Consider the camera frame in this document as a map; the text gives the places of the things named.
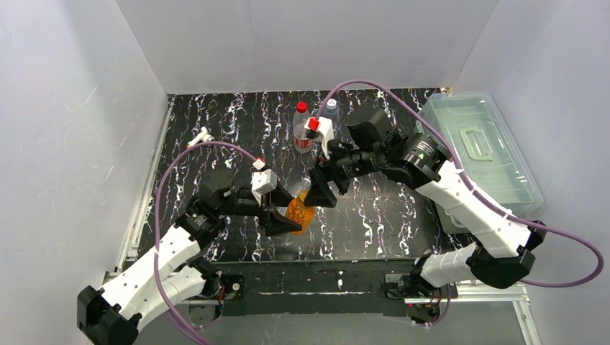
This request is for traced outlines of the red label water bottle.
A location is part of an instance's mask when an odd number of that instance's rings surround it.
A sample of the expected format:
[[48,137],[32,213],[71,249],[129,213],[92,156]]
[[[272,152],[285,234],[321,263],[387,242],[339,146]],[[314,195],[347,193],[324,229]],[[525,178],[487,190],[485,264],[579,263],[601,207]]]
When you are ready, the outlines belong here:
[[296,110],[292,119],[293,129],[293,145],[298,153],[305,154],[311,151],[310,138],[306,136],[306,129],[304,127],[306,120],[310,117],[310,112],[300,114]]

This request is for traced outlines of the orange juice bottle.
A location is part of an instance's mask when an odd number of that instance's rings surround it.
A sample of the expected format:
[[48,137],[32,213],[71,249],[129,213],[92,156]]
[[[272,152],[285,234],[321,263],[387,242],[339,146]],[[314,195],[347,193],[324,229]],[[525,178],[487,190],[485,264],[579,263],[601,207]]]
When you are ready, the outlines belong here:
[[299,229],[290,232],[292,235],[299,235],[306,231],[316,215],[315,207],[304,204],[307,193],[308,190],[301,190],[286,209],[284,216],[300,226]]

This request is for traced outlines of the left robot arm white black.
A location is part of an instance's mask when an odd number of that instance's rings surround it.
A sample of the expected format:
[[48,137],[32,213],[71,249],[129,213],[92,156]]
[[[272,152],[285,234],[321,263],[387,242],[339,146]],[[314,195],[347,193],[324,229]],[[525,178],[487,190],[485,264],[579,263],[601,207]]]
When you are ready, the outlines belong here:
[[200,256],[226,228],[226,216],[254,216],[266,236],[301,227],[278,212],[294,199],[270,169],[252,173],[237,187],[227,168],[202,178],[197,194],[158,244],[123,273],[77,297],[77,327],[93,344],[133,344],[141,330],[176,303],[200,295],[217,310],[236,280]]

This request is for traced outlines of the clear plastic bottle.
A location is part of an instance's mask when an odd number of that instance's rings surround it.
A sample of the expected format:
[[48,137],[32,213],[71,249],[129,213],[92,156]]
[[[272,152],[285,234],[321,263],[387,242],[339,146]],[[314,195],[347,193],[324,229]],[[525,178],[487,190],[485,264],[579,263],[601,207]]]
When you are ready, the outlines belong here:
[[296,198],[301,191],[308,190],[310,188],[310,185],[311,185],[310,178],[303,178],[303,179],[299,180],[298,182],[295,182],[295,183],[292,183],[291,185],[289,185],[286,190],[294,198]]

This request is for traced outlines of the red bottle cap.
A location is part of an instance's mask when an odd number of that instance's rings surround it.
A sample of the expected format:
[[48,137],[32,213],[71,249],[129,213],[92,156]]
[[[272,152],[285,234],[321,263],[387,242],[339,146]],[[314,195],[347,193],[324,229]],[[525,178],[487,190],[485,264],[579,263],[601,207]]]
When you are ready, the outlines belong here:
[[300,101],[296,105],[296,111],[300,114],[307,113],[309,111],[308,104],[304,101]]

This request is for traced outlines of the white bottle cap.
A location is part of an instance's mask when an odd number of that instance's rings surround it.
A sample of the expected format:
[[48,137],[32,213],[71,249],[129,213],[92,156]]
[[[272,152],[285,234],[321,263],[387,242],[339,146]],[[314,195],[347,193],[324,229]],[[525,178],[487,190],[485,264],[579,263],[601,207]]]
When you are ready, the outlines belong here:
[[331,99],[330,99],[330,100],[328,100],[328,102],[326,103],[326,107],[327,107],[328,109],[335,109],[335,108],[337,107],[337,101],[331,98]]

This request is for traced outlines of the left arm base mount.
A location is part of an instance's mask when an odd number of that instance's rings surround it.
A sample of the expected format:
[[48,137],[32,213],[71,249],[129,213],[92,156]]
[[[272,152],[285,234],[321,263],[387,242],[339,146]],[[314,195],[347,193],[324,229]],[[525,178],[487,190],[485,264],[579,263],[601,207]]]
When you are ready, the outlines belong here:
[[242,300],[245,276],[222,275],[204,284],[202,293],[188,300],[188,317],[194,328],[207,328],[218,321],[226,302]]

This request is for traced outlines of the clear blue-tinted bottle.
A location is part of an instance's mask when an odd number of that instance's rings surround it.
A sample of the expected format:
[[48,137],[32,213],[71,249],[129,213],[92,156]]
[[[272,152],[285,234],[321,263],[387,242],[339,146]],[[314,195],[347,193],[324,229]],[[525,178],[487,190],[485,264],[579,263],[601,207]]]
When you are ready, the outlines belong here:
[[340,107],[338,102],[335,109],[328,109],[326,105],[324,106],[324,117],[331,120],[334,138],[338,139],[340,137]]

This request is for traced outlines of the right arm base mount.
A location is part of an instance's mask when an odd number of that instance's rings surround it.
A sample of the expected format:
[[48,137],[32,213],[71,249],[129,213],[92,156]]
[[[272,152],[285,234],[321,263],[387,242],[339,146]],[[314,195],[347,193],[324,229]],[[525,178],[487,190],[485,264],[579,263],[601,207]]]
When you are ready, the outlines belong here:
[[442,287],[430,287],[426,282],[412,280],[408,274],[390,273],[381,283],[381,292],[388,299],[406,303],[411,324],[431,328],[444,319],[450,302],[458,297],[458,289],[451,282]]

